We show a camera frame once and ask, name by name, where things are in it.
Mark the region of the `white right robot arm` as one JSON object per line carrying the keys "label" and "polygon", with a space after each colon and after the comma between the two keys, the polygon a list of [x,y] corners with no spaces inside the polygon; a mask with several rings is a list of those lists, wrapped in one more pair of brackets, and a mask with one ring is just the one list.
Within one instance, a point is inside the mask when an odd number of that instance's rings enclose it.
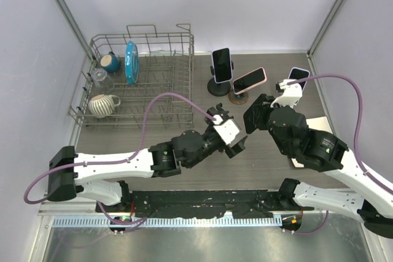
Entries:
{"label": "white right robot arm", "polygon": [[261,94],[243,115],[247,134],[268,131],[282,155],[305,168],[339,180],[352,193],[338,193],[295,179],[284,179],[277,201],[285,210],[315,207],[353,218],[369,231],[392,238],[392,195],[367,177],[364,164],[332,133],[312,129],[303,114],[289,106],[271,107],[273,97]]}

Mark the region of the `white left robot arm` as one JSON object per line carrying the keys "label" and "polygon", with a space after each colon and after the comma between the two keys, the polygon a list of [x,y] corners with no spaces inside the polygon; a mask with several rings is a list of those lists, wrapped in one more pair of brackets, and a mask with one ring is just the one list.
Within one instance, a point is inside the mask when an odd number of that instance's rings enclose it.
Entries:
{"label": "white left robot arm", "polygon": [[127,177],[157,178],[179,175],[214,152],[233,158],[244,149],[245,139],[236,142],[241,128],[222,104],[208,109],[214,119],[206,119],[203,134],[186,130],[170,141],[138,152],[93,155],[77,153],[73,146],[62,147],[49,163],[47,199],[69,201],[76,197],[98,201],[117,212],[131,204]]}

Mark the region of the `black rear phone stand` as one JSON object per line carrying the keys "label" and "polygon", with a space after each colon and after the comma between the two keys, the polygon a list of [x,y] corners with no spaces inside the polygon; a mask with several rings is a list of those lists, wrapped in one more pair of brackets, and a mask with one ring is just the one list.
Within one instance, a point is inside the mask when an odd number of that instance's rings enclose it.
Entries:
{"label": "black rear phone stand", "polygon": [[210,71],[211,71],[213,78],[211,78],[208,81],[207,90],[211,95],[216,96],[216,97],[222,97],[222,96],[229,94],[229,92],[232,88],[231,80],[233,78],[233,69],[234,69],[233,61],[230,61],[230,69],[231,69],[231,75],[232,75],[230,80],[226,81],[226,82],[222,82],[222,83],[217,83],[215,81],[214,66],[210,66]]}

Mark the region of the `wooden round phone stand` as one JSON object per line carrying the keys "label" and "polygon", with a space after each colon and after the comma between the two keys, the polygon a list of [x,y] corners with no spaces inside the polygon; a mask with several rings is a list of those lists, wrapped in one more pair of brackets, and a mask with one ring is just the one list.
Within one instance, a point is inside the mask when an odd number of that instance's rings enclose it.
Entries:
{"label": "wooden round phone stand", "polygon": [[249,95],[247,92],[241,93],[241,94],[235,94],[234,92],[229,92],[228,94],[228,99],[230,102],[236,105],[242,105],[247,103],[249,99]]}

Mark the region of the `pink case phone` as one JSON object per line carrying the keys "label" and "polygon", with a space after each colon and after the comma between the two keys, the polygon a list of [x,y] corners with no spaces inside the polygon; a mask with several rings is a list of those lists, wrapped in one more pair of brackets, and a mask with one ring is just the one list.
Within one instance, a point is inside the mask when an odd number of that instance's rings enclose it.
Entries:
{"label": "pink case phone", "polygon": [[251,88],[267,81],[267,75],[263,67],[259,67],[233,81],[233,92],[236,95],[247,92]]}

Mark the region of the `lilac case phone rear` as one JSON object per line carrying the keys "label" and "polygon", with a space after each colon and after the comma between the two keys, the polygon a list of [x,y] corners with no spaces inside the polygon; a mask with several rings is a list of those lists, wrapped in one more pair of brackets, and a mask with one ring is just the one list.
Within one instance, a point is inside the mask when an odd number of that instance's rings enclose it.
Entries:
{"label": "lilac case phone rear", "polygon": [[229,48],[212,51],[212,66],[215,83],[229,82],[233,78],[232,59]]}

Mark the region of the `lilac case phone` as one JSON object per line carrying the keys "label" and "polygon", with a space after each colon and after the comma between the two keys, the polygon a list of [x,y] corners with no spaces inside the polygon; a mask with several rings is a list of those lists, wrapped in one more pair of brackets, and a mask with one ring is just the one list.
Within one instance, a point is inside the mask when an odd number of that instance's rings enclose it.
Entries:
{"label": "lilac case phone", "polygon": [[233,78],[232,59],[229,48],[212,51],[212,66],[215,83],[229,82]]}
{"label": "lilac case phone", "polygon": [[293,67],[290,70],[288,79],[292,79],[292,80],[300,80],[300,79],[304,79],[310,76],[310,71],[307,69],[302,69],[299,67]]}

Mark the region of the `lilac case phone right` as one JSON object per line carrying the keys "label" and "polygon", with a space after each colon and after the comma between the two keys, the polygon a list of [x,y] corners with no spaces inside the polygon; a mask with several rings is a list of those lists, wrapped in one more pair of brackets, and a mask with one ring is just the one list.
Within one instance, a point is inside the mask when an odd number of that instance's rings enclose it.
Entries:
{"label": "lilac case phone right", "polygon": [[300,79],[304,79],[310,76],[310,71],[307,69],[302,69],[299,67],[293,67],[290,70],[288,79],[292,79],[292,80],[300,80]]}

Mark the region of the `white flat board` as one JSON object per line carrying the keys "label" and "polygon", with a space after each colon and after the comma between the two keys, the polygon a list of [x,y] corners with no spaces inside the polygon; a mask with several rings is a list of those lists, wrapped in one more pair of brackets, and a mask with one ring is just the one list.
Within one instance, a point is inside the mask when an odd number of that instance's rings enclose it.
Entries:
{"label": "white flat board", "polygon": [[[306,122],[311,129],[326,131],[328,133],[333,133],[328,118],[326,116],[323,117],[315,117],[315,118],[307,118]],[[304,165],[299,163],[295,158],[291,159],[292,165],[295,169],[303,169]]]}

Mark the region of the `blue plate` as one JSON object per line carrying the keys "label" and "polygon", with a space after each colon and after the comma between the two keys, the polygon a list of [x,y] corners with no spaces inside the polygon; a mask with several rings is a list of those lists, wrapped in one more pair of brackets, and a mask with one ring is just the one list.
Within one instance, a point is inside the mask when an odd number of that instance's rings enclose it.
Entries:
{"label": "blue plate", "polygon": [[127,83],[135,84],[139,76],[139,55],[137,45],[132,40],[129,40],[126,45],[124,67]]}

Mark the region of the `striped white mug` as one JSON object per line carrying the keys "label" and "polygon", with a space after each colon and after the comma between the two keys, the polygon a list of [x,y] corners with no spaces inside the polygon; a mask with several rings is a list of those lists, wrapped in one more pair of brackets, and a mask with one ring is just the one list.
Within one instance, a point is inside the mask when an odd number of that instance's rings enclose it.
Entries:
{"label": "striped white mug", "polygon": [[95,118],[104,118],[112,115],[121,102],[121,99],[116,95],[99,94],[88,102],[88,109]]}

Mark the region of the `blue ceramic mug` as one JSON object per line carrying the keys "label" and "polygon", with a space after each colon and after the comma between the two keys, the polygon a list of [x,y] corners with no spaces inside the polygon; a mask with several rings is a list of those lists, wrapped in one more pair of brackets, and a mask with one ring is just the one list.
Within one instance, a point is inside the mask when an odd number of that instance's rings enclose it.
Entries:
{"label": "blue ceramic mug", "polygon": [[120,60],[113,52],[109,52],[100,59],[101,67],[108,73],[113,74],[120,70]]}

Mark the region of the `clear drinking glass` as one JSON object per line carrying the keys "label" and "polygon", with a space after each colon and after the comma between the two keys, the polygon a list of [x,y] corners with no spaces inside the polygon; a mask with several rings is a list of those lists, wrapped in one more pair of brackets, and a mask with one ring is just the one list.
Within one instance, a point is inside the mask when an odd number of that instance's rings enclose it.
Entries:
{"label": "clear drinking glass", "polygon": [[114,87],[112,77],[104,69],[95,69],[91,74],[93,83],[102,91],[111,91]]}

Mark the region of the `aluminium frame post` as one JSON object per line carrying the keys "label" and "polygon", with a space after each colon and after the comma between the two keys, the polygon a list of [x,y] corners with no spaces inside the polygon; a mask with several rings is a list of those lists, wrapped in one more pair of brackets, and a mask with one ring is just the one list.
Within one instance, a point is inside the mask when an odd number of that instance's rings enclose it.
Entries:
{"label": "aluminium frame post", "polygon": [[71,10],[69,9],[67,3],[65,0],[54,0],[60,10],[60,12],[62,13],[62,15],[64,16],[66,22],[68,23],[72,33],[74,34],[74,36],[76,37],[78,43],[80,44],[80,46],[82,47],[83,51],[85,52],[85,54],[87,55],[87,57],[89,58],[90,61],[95,60],[95,56],[90,48],[90,46],[88,45],[84,35],[82,34],[82,31],[79,28],[79,25],[77,24]]}
{"label": "aluminium frame post", "polygon": [[324,21],[319,28],[319,31],[316,34],[313,42],[310,45],[310,48],[307,51],[308,58],[312,58],[315,54],[316,50],[320,46],[324,36],[327,34],[327,31],[331,27],[333,21],[337,17],[338,13],[340,12],[341,8],[343,7],[346,0],[334,0],[331,8],[329,9],[328,14],[324,18]]}

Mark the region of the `left aluminium frame post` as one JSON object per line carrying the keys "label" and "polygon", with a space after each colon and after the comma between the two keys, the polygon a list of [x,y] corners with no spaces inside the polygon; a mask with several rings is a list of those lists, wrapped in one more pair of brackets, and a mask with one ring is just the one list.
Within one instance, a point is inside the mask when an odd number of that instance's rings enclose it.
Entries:
{"label": "left aluminium frame post", "polygon": [[68,23],[72,33],[74,34],[74,36],[76,37],[78,43],[80,44],[80,46],[82,47],[83,51],[85,52],[85,54],[87,55],[87,57],[89,58],[90,61],[95,60],[95,56],[90,48],[90,46],[88,45],[84,35],[82,34],[82,31],[79,28],[79,25],[77,24],[71,10],[69,9],[67,3],[65,0],[54,0],[60,10],[60,12],[62,13],[62,15],[64,16],[66,22]]}

